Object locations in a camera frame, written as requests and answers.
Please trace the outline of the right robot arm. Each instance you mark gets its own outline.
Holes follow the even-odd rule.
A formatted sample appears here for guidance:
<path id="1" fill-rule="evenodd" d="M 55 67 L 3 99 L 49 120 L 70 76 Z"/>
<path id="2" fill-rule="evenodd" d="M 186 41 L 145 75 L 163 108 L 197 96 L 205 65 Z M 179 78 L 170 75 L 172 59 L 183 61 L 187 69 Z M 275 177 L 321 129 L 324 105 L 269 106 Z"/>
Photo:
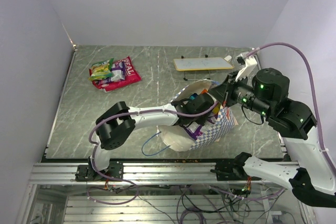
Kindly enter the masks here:
<path id="1" fill-rule="evenodd" d="M 251 81 L 236 80 L 232 72 L 209 94 L 226 107 L 240 104 L 259 114 L 278 132 L 291 160 L 285 168 L 242 152 L 231 167 L 236 179 L 258 177 L 290 191 L 311 207 L 335 208 L 335 174 L 319 147 L 318 123 L 310 108 L 288 97 L 290 80 L 274 68 L 259 70 Z"/>

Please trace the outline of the red Real chips bag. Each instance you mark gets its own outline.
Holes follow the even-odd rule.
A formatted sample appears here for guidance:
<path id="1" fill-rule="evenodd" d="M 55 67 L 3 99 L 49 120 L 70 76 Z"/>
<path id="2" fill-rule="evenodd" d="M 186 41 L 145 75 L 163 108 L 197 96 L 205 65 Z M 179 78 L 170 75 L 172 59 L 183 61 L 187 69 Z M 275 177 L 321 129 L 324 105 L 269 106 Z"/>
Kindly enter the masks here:
<path id="1" fill-rule="evenodd" d="M 89 68 L 89 81 L 99 90 L 110 92 L 142 80 L 135 70 L 131 58 L 110 58 L 94 63 Z"/>

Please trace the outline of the blue checkered paper bag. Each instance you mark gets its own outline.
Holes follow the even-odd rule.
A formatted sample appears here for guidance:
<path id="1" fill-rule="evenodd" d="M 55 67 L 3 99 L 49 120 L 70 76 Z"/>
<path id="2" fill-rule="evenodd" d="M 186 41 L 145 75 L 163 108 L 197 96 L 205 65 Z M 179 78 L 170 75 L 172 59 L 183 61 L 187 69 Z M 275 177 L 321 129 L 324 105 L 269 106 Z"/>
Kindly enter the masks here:
<path id="1" fill-rule="evenodd" d="M 145 145 L 142 145 L 141 152 L 145 156 L 154 156 L 168 148 L 176 152 L 196 150 L 218 142 L 237 124 L 232 110 L 218 104 L 204 125 L 192 122 L 182 126 L 158 126 L 157 133 L 151 138 L 161 138 L 166 147 L 156 153 L 146 154 Z"/>

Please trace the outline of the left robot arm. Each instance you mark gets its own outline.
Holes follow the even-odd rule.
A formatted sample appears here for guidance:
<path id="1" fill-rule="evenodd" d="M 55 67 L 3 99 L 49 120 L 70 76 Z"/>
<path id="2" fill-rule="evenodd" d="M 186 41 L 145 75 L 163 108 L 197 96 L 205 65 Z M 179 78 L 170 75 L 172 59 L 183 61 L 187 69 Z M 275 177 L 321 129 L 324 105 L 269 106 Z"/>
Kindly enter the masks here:
<path id="1" fill-rule="evenodd" d="M 137 130 L 152 126 L 182 126 L 203 124 L 218 105 L 211 95 L 203 93 L 195 98 L 182 98 L 157 107 L 137 108 L 118 102 L 96 120 L 89 133 L 94 146 L 87 165 L 79 165 L 75 174 L 77 182 L 109 179 L 121 182 L 116 168 L 110 167 L 112 151 L 121 147 Z"/>

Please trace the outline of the purple snack packet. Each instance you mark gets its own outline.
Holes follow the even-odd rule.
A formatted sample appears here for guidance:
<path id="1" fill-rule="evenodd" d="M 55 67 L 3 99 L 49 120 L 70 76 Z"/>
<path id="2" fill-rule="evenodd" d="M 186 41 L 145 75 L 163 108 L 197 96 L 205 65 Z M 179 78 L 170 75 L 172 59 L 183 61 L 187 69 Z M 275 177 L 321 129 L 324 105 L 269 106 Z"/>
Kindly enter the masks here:
<path id="1" fill-rule="evenodd" d="M 111 72 L 113 76 L 108 77 L 106 79 L 99 80 L 98 85 L 124 81 L 126 77 L 126 67 L 125 67 L 124 62 L 123 61 L 114 62 L 112 64 Z"/>

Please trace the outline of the green Fox's candy bag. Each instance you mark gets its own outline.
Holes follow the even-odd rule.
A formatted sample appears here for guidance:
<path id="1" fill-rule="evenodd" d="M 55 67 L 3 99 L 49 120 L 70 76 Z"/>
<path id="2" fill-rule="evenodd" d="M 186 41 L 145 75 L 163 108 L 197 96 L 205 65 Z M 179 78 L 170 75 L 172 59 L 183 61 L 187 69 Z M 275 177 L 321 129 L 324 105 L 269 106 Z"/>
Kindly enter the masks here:
<path id="1" fill-rule="evenodd" d="M 102 80 L 113 76 L 112 73 L 113 58 L 94 63 L 89 69 L 89 80 Z"/>

